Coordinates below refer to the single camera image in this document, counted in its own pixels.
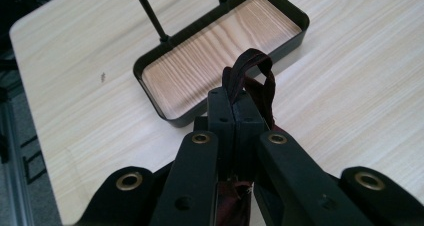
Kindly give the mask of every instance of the black metal frame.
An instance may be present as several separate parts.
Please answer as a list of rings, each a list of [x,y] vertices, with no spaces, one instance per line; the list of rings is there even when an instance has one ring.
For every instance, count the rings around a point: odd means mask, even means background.
[[[156,112],[158,115],[171,123],[173,126],[176,127],[182,127],[186,126],[187,124],[191,123],[193,119],[206,112],[206,95],[205,99],[193,107],[191,110],[189,110],[187,113],[182,115],[179,118],[176,119],[168,119],[161,111],[160,107],[156,103],[154,97],[150,93],[148,87],[143,82],[143,79],[141,77],[143,70],[153,63],[155,60],[160,58],[162,55],[166,54],[167,52],[173,50],[176,46],[181,44],[182,42],[189,39],[191,36],[196,34],[197,32],[201,31],[217,19],[219,19],[221,16],[227,14],[231,10],[233,10],[238,5],[242,4],[246,0],[219,0],[220,4],[199,18],[198,20],[194,21],[192,24],[188,25],[186,28],[182,29],[180,32],[176,33],[173,36],[168,36],[163,31],[162,27],[160,26],[159,21],[157,20],[153,10],[150,7],[150,4],[147,0],[140,0],[141,4],[143,5],[143,8],[146,10],[146,13],[148,14],[149,18],[151,19],[153,25],[155,26],[159,36],[160,36],[160,45],[158,45],[156,48],[152,49],[148,53],[141,56],[134,65],[134,75],[139,81],[140,85],[146,92],[147,96],[149,97],[151,103],[153,104]],[[291,51],[293,51],[295,48],[297,48],[303,41],[303,38],[305,36],[306,30],[309,26],[309,18],[308,16],[301,11],[299,8],[294,6],[292,3],[290,3],[288,0],[268,0],[271,4],[273,4],[278,10],[280,10],[283,14],[285,14],[290,20],[292,20],[299,28],[301,29],[301,32],[294,36],[292,39],[290,39],[287,42],[282,42],[282,44],[274,49],[269,56],[272,58],[274,62],[280,60],[282,57],[289,54]]]
[[[247,93],[229,106],[217,88],[208,105],[172,164],[115,172],[78,225],[214,225],[217,183],[234,178],[254,180],[267,225],[424,225],[424,207],[383,174],[325,173],[288,133],[267,129]]]

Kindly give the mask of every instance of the tray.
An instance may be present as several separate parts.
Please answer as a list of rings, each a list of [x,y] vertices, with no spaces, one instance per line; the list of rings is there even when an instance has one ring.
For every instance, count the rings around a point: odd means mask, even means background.
[[[278,61],[303,40],[308,16],[287,0],[220,0],[219,6],[141,56],[134,75],[158,115],[182,127],[206,112],[222,70],[248,48]]]

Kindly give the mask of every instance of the gray floor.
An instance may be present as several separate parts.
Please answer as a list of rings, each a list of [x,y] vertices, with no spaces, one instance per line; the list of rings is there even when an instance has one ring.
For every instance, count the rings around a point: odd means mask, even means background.
[[[42,4],[48,1],[50,0],[40,0]],[[16,70],[0,71],[0,87],[8,89],[8,100],[0,103],[1,109],[9,109],[5,111],[7,115],[3,113],[0,115],[0,133],[6,134],[5,131],[8,130],[7,126],[4,126],[7,125],[5,121],[10,119],[14,140],[8,139],[11,141],[8,146],[17,149],[19,157],[16,163],[21,166],[20,173],[15,173],[14,176],[19,174],[22,178],[22,188],[26,195],[24,198],[28,205],[26,210],[22,210],[22,207],[13,200],[16,198],[16,194],[11,193],[12,188],[16,191],[18,187],[10,184],[11,174],[8,175],[8,173],[11,173],[11,160],[0,164],[0,225],[61,225],[19,72]],[[29,216],[29,221],[16,220],[16,217],[21,217],[14,215],[17,211],[25,211]]]

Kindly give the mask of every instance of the table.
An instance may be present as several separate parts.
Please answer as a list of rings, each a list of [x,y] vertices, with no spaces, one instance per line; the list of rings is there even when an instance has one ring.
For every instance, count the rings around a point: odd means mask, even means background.
[[[311,24],[276,63],[276,122],[325,171],[370,167],[423,203],[424,0],[290,1]],[[150,2],[172,35],[217,0]],[[53,0],[10,35],[64,224],[117,169],[174,159],[192,127],[161,120],[135,80],[158,44],[137,0]]]

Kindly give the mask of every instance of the light wood surface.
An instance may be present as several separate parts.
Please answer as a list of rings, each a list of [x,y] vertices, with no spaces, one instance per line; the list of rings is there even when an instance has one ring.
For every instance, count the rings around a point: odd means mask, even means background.
[[[222,70],[249,48],[264,53],[301,29],[267,0],[247,0],[143,71],[141,78],[167,119],[176,119],[221,84]]]
[[[217,3],[150,1],[170,35]],[[424,0],[289,1],[311,24],[276,63],[276,122],[327,172],[371,167],[424,202]],[[137,0],[54,0],[11,37],[64,224],[117,169],[173,160],[191,126],[161,120],[132,74],[158,44]]]

